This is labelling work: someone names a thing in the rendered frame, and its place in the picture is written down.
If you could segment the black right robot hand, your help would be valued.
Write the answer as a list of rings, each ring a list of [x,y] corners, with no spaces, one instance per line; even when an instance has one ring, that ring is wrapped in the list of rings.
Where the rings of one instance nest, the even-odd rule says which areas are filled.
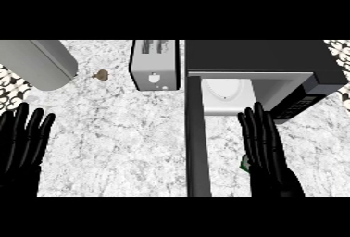
[[[284,162],[284,149],[270,113],[259,102],[237,114],[248,156],[250,196],[304,197],[299,180]]]

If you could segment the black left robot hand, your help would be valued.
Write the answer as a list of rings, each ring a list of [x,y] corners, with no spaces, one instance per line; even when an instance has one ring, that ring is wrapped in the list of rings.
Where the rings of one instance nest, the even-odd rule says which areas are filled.
[[[0,199],[36,196],[54,118],[41,108],[29,114],[26,102],[0,115]]]

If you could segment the green and white milk carton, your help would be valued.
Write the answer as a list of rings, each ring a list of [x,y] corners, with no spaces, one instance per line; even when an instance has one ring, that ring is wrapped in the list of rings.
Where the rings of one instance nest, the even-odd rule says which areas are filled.
[[[246,155],[242,155],[242,160],[240,160],[239,169],[242,169],[242,170],[248,173],[248,168],[249,168],[248,156],[246,156]]]

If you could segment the dark grey microwave door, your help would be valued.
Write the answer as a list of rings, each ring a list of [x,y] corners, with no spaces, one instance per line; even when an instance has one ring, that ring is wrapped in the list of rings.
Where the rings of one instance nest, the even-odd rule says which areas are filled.
[[[211,197],[200,77],[186,78],[184,92],[187,196]]]

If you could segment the black microwave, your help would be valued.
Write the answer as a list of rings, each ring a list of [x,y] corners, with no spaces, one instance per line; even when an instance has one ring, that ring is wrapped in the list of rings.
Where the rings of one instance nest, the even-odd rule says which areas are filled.
[[[249,79],[255,100],[279,124],[346,84],[321,40],[187,40],[184,74]]]

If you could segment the grey rounded appliance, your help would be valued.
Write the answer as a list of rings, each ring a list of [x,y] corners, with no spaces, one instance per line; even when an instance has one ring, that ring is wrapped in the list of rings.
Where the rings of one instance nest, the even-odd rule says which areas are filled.
[[[78,74],[78,62],[59,40],[0,40],[0,63],[41,91],[60,89]]]

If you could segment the small brown knob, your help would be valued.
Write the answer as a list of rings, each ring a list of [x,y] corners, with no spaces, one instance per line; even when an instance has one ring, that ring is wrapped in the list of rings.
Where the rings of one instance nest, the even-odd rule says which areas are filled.
[[[107,71],[104,69],[100,69],[97,73],[92,74],[92,78],[98,79],[100,81],[107,80]]]

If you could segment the silver toaster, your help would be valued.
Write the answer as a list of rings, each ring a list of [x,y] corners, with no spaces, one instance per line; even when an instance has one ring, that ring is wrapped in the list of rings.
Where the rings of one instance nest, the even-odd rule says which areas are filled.
[[[180,88],[178,40],[134,40],[128,72],[138,91],[175,91]]]

